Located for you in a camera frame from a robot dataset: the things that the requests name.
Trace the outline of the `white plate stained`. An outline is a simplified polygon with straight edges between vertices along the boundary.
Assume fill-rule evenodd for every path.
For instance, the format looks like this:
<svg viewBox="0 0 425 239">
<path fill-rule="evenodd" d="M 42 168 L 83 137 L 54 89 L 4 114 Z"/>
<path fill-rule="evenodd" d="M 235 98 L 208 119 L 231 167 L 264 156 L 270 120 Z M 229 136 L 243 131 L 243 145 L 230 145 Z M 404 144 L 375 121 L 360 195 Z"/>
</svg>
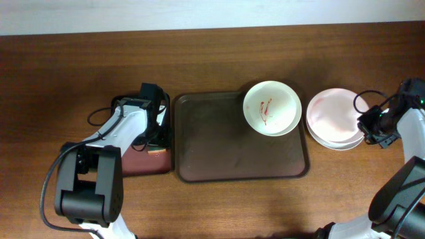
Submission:
<svg viewBox="0 0 425 239">
<path fill-rule="evenodd" d="M 308 129 L 308 132 L 310 133 L 310 135 L 312 136 L 312 138 L 314 138 L 314 140 L 316 140 L 316 142 L 318 142 L 320 145 L 322 145 L 322 146 L 324 146 L 328 149 L 332 149 L 332 150 L 336 150 L 336 151 L 345 151 L 345 150 L 352 149 L 352 148 L 358 146 L 362 142 L 362 139 L 359 139 L 359 140 L 356 140 L 352 143 L 330 143 L 328 141 L 321 139 L 319 136 L 317 136 L 313 132 L 313 130 L 310 128 L 309 124 L 307 124 L 307 129 Z"/>
<path fill-rule="evenodd" d="M 242 107 L 249 126 L 266 136 L 285 135 L 301 120 L 299 96 L 287 84 L 277 81 L 265 81 L 251 87 Z"/>
<path fill-rule="evenodd" d="M 358 141 L 364 133 L 358 128 L 358 118 L 369 109 L 364 99 L 357 99 L 356 93 L 331 88 L 316 94 L 308 104 L 306 120 L 308 126 L 319 138 L 334 143 L 351 143 Z"/>
</svg>

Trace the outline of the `white plate front stained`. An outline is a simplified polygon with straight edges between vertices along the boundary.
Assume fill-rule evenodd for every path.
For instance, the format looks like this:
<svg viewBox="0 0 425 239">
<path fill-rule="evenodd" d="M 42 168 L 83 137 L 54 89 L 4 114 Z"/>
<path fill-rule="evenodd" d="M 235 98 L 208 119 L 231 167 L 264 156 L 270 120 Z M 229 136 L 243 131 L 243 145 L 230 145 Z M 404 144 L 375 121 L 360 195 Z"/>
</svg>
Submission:
<svg viewBox="0 0 425 239">
<path fill-rule="evenodd" d="M 336 150 L 336 151 L 345 151 L 345 150 L 352 149 L 352 148 L 358 146 L 362 142 L 362 139 L 359 139 L 359 140 L 356 140 L 352 143 L 330 143 L 328 141 L 321 139 L 319 136 L 317 136 L 313 132 L 313 130 L 310 128 L 309 124 L 307 124 L 307 129 L 308 129 L 308 132 L 310 133 L 310 135 L 312 136 L 312 138 L 314 138 L 314 140 L 316 140 L 316 142 L 318 142 L 320 145 L 322 145 L 322 146 L 324 146 L 328 149 L 332 149 L 332 150 Z"/>
</svg>

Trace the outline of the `green and orange sponge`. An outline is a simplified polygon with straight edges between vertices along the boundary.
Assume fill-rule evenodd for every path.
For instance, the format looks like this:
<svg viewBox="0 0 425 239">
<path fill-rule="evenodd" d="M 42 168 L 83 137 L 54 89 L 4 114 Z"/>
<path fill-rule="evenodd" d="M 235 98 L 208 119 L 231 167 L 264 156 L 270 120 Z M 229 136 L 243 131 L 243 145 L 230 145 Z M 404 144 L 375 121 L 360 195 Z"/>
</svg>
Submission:
<svg viewBox="0 0 425 239">
<path fill-rule="evenodd" d="M 155 147 L 149 148 L 148 151 L 147 151 L 147 153 L 149 155 L 160 155 L 160 154 L 166 153 L 166 152 L 167 152 L 167 150 L 164 149 L 164 148 L 155 148 Z"/>
</svg>

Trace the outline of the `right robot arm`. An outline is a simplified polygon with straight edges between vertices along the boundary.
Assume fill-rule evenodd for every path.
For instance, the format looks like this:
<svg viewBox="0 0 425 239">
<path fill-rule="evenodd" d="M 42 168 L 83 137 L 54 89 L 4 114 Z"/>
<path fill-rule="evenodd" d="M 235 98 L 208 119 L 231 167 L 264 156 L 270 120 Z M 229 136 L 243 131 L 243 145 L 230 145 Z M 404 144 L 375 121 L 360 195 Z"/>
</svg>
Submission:
<svg viewBox="0 0 425 239">
<path fill-rule="evenodd" d="M 400 139 L 405 163 L 378 191 L 368 214 L 318 228 L 315 239 L 424 237 L 424 80 L 409 78 L 381 105 L 361 113 L 358 128 L 369 145 Z"/>
</svg>

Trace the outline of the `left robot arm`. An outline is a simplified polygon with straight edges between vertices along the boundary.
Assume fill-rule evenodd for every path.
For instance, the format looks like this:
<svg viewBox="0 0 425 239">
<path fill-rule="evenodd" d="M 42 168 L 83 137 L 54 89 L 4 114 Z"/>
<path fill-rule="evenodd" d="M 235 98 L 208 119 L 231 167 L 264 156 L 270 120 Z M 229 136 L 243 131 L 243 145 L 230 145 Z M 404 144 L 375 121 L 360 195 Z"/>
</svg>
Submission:
<svg viewBox="0 0 425 239">
<path fill-rule="evenodd" d="M 120 214 L 122 157 L 128 149 L 171 146 L 170 97 L 143 83 L 138 95 L 119 96 L 110 119 L 84 141 L 65 143 L 48 174 L 57 172 L 54 209 L 93 238 L 135 238 Z"/>
</svg>

